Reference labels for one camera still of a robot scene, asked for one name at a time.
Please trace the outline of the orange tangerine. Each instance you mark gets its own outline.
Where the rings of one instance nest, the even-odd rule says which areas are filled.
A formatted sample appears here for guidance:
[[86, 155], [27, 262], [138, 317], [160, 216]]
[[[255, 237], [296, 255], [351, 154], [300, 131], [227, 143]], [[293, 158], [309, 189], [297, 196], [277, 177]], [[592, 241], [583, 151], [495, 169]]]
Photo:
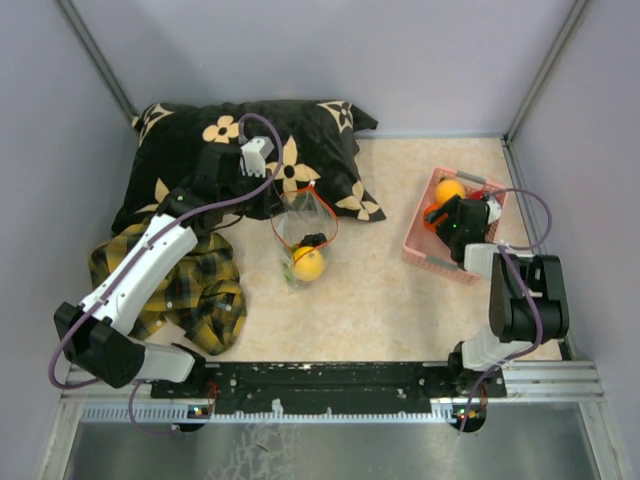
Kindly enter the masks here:
[[442, 204], [434, 203], [425, 208], [423, 212], [423, 225], [426, 230], [435, 232], [439, 225], [448, 219], [448, 213], [442, 211]]

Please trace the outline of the clear zip top bag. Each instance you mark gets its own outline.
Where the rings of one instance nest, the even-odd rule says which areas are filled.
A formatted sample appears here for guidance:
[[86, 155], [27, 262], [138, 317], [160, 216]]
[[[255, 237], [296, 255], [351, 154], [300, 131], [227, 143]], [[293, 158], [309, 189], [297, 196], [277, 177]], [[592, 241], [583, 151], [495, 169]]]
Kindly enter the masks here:
[[302, 282], [296, 278], [296, 286], [307, 288], [316, 283], [328, 270], [331, 261], [331, 244], [338, 233], [338, 219], [331, 207], [321, 199], [315, 182], [295, 191], [284, 192], [280, 196], [283, 206], [281, 213], [271, 218], [271, 227], [279, 249], [279, 262], [286, 263], [293, 271], [293, 252], [297, 244], [307, 234], [324, 233], [328, 242], [318, 248], [325, 259], [324, 273], [313, 282]]

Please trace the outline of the dark grape bunch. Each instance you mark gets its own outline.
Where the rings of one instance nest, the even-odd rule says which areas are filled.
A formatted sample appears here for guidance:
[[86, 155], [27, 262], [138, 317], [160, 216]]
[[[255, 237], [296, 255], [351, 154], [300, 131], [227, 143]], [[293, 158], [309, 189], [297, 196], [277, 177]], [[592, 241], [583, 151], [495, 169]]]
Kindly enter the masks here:
[[322, 248], [328, 242], [327, 237], [324, 233], [316, 233], [316, 234], [307, 234], [303, 237], [303, 239], [297, 244], [298, 248], [302, 247], [311, 247], [311, 248]]

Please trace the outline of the yellow lemon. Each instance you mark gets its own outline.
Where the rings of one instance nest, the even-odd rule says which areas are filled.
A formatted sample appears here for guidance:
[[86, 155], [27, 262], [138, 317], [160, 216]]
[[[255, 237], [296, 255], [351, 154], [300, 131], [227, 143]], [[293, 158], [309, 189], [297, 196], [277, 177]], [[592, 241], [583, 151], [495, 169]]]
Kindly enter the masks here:
[[293, 252], [293, 274], [298, 281], [313, 282], [325, 270], [325, 259], [318, 248], [302, 246]]

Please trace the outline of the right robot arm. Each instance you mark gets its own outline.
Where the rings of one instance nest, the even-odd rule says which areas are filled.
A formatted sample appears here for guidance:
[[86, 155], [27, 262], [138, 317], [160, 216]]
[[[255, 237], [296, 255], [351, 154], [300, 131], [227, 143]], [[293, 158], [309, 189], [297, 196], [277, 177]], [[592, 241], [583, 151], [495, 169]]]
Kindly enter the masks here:
[[[502, 214], [498, 197], [507, 193], [528, 195], [545, 210], [546, 230], [531, 245], [486, 239], [490, 225]], [[486, 191], [470, 198], [454, 195], [427, 207], [423, 224], [446, 245], [458, 269], [490, 280], [488, 326], [457, 345], [453, 358], [458, 363], [446, 372], [454, 393], [475, 397], [503, 365], [566, 336], [570, 320], [560, 259], [533, 253], [552, 227], [550, 208], [539, 195], [521, 188]]]

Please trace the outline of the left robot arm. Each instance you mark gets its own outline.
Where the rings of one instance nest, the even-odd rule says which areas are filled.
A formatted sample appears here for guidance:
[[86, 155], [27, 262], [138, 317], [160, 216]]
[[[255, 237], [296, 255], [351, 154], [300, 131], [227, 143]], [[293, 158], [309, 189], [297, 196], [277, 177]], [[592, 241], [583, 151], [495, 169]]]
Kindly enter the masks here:
[[225, 214], [267, 194], [283, 162], [280, 139], [258, 136], [238, 146], [220, 146], [201, 160], [185, 186], [171, 190], [151, 216], [140, 239], [113, 273], [79, 303], [62, 303], [53, 316], [59, 344], [48, 365], [50, 383], [62, 390], [83, 382], [61, 383], [59, 358], [91, 374], [92, 382], [113, 388], [150, 381], [172, 382], [184, 395], [201, 394], [208, 373], [196, 356], [180, 346], [163, 346], [131, 338], [136, 319], [161, 281]]

